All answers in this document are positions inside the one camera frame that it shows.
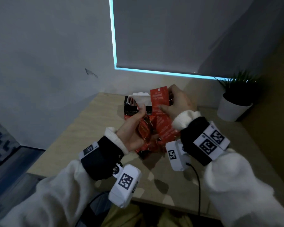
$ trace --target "gray roller blind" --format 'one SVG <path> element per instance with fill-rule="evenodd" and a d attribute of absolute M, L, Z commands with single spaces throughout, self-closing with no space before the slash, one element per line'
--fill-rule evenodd
<path fill-rule="evenodd" d="M 228 77 L 260 68 L 284 33 L 284 0 L 113 0 L 113 6 L 123 68 Z"/>

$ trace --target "khaki pants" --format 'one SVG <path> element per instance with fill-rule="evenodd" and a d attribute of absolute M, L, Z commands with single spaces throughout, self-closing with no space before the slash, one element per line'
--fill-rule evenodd
<path fill-rule="evenodd" d="M 143 205 L 129 204 L 125 209 L 121 209 L 112 204 L 101 227 L 193 227 L 190 218 L 181 213 L 174 215 L 173 211 L 158 207 L 161 212 L 156 212 L 148 208 L 142 208 Z M 157 219 L 150 224 L 149 219 Z"/>

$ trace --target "potted plant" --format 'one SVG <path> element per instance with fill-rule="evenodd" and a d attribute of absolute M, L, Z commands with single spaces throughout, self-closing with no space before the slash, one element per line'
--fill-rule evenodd
<path fill-rule="evenodd" d="M 234 77 L 218 80 L 225 89 L 218 108 L 218 116 L 229 122 L 236 121 L 259 96 L 259 78 L 250 71 L 239 71 Z"/>

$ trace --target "white fleece cuff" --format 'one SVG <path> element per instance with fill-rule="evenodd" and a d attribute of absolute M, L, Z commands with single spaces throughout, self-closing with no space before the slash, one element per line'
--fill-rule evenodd
<path fill-rule="evenodd" d="M 187 128 L 188 125 L 193 121 L 194 119 L 200 117 L 201 114 L 198 111 L 192 111 L 187 110 L 180 113 L 173 121 L 173 128 L 181 131 L 184 128 Z"/>
<path fill-rule="evenodd" d="M 117 130 L 114 127 L 107 127 L 104 133 L 104 136 L 106 136 L 110 141 L 112 141 L 118 148 L 122 150 L 124 155 L 128 154 L 128 150 L 123 144 L 123 142 L 119 139 L 119 137 L 116 135 Z"/>

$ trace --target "person's left hand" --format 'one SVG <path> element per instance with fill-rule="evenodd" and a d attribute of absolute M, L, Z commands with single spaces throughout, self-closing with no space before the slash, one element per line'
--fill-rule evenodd
<path fill-rule="evenodd" d="M 137 114 L 128 118 L 116 133 L 128 151 L 138 149 L 144 144 L 144 140 L 137 134 L 136 128 L 145 115 L 146 106 L 144 105 Z"/>

